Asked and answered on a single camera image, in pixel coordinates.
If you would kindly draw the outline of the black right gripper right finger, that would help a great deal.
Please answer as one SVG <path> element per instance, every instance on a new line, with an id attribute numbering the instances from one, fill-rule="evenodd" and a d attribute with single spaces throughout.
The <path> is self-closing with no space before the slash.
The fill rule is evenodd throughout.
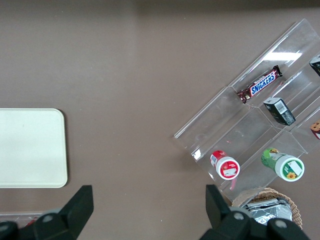
<path id="1" fill-rule="evenodd" d="M 207 185 L 205 189 L 205 209 L 211 228 L 202 236 L 202 240 L 249 240 L 251 221 L 241 211 L 231 210 L 216 185 Z"/>

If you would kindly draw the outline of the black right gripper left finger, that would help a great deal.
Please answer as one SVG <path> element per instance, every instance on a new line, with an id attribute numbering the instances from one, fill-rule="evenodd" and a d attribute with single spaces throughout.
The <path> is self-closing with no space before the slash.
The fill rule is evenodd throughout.
<path id="1" fill-rule="evenodd" d="M 36 240 L 76 240 L 94 210 L 93 188 L 83 185 L 57 213 L 41 216 L 33 224 Z"/>

